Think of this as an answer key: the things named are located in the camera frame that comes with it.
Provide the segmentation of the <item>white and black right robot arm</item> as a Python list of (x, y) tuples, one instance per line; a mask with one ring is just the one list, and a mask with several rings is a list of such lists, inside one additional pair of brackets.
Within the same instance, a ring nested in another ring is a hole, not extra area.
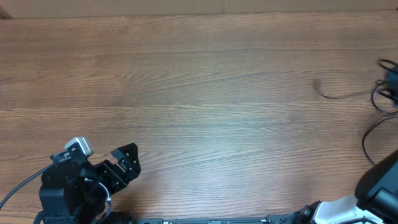
[(397, 151), (376, 163), (365, 147), (366, 138), (373, 129), (397, 118), (397, 111), (385, 111), (374, 101), (378, 93), (397, 106), (397, 63), (387, 59), (377, 63), (386, 72), (382, 80), (375, 81), (371, 103), (384, 117), (370, 126), (361, 139), (362, 150), (372, 167), (360, 178), (353, 195), (306, 205), (278, 219), (277, 223), (397, 223)]

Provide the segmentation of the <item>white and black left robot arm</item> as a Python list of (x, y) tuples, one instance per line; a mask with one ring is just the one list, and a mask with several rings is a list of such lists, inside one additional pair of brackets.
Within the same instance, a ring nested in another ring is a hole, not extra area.
[(89, 142), (78, 137), (65, 150), (50, 156), (52, 165), (42, 175), (39, 197), (43, 210), (34, 223), (105, 223), (112, 211), (111, 196), (141, 173), (138, 147), (133, 142), (116, 148), (113, 164), (93, 165)]

